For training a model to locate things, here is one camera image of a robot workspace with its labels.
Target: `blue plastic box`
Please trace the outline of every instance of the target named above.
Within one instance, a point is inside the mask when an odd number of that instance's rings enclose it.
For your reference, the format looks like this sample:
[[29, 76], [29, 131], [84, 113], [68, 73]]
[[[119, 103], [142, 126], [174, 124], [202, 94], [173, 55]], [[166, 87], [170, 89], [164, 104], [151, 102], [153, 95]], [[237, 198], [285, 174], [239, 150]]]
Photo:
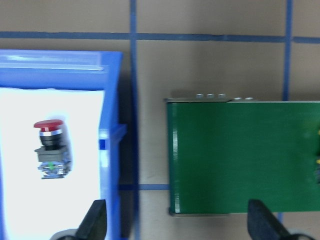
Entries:
[[[106, 199], [107, 204], [108, 240], [120, 239], [119, 142], [127, 131], [126, 125], [118, 123], [117, 87], [121, 61], [121, 52], [0, 50], [0, 88], [107, 90], [97, 141], [100, 198]], [[0, 208], [3, 208], [2, 192]], [[2, 219], [0, 239], [4, 239], [5, 231]]]

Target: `green tray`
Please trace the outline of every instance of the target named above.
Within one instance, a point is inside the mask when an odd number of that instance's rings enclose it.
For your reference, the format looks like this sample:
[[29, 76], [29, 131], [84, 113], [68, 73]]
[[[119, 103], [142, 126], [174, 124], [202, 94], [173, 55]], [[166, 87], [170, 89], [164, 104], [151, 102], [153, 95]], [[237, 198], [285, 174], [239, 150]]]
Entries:
[[170, 212], [319, 211], [320, 102], [168, 102]]

